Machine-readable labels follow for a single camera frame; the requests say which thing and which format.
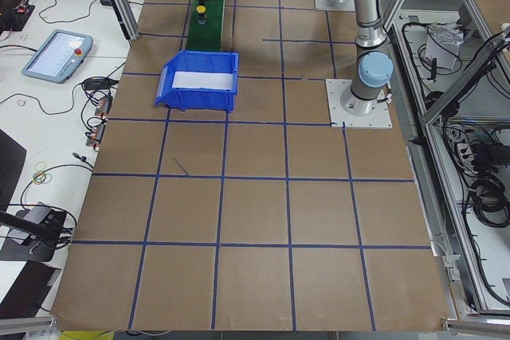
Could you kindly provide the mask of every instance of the metal bracket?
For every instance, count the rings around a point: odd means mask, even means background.
[[[340,103],[342,93],[351,86],[352,80],[327,79],[326,89],[328,91],[329,116],[333,127],[358,127],[369,129],[391,129],[390,112],[386,103],[377,104],[373,112],[364,117],[350,114],[343,109]],[[384,97],[381,91],[379,98]]]
[[[330,3],[327,0],[314,0],[316,3],[316,10],[321,11],[348,11],[353,12],[354,0],[347,0],[342,3]]]

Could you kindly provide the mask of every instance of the blue plastic bin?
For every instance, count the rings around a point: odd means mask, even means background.
[[[163,66],[155,104],[165,103],[182,111],[233,111],[238,61],[237,53],[179,52]]]

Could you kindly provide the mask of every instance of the green conveyor belt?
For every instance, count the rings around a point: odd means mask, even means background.
[[[222,50],[224,5],[225,0],[206,0],[207,22],[205,25],[199,25],[196,10],[198,0],[194,0],[186,44],[187,50],[210,52],[220,52]]]

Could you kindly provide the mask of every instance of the brown cardboard sheet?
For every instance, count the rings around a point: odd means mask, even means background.
[[[52,309],[61,329],[438,329],[393,108],[390,130],[329,126],[322,79],[354,74],[354,15],[228,0],[235,111],[169,112],[152,100],[189,0],[147,2],[142,31],[166,36],[131,47]]]
[[[510,0],[475,0],[492,33],[501,32],[503,23],[510,23]]]

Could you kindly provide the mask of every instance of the screen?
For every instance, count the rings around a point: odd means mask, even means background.
[[[57,33],[28,70],[46,76],[58,75],[74,54],[74,50],[83,45],[84,40],[84,37]]]

